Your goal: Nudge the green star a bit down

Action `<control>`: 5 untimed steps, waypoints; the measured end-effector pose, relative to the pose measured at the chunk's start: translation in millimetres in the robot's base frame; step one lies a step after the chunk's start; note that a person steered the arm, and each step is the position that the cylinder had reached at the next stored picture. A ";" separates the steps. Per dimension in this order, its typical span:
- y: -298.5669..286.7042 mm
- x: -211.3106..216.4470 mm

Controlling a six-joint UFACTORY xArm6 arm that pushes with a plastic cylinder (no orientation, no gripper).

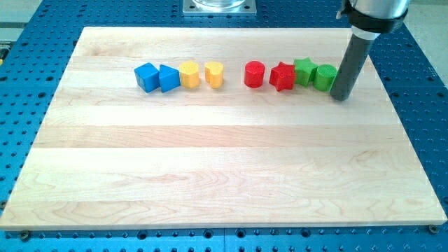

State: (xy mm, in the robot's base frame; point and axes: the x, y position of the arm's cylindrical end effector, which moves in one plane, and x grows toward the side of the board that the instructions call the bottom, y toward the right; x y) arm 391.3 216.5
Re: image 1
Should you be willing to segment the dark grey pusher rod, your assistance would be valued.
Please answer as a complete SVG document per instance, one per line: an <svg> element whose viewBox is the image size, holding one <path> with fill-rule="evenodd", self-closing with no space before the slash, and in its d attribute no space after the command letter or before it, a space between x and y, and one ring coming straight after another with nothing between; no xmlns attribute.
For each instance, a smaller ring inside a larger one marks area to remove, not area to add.
<svg viewBox="0 0 448 252"><path fill-rule="evenodd" d="M337 101L345 101L358 79L367 56L379 33L351 27L352 35L330 89L330 96Z"/></svg>

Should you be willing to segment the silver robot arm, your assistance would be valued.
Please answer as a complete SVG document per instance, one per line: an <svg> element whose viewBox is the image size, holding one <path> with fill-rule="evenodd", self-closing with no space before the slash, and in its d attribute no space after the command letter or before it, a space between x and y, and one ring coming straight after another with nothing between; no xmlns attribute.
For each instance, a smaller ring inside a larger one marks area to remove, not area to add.
<svg viewBox="0 0 448 252"><path fill-rule="evenodd" d="M336 18L347 16L352 35L330 89L337 101L349 98L377 37L399 28L410 0L342 0Z"/></svg>

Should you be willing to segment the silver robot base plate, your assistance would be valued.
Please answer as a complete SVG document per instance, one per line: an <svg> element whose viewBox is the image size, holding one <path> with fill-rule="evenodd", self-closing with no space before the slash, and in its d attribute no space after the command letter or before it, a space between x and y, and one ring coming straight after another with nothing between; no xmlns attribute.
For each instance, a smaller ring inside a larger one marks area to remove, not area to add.
<svg viewBox="0 0 448 252"><path fill-rule="evenodd" d="M187 16L255 15L256 0L182 0L182 11Z"/></svg>

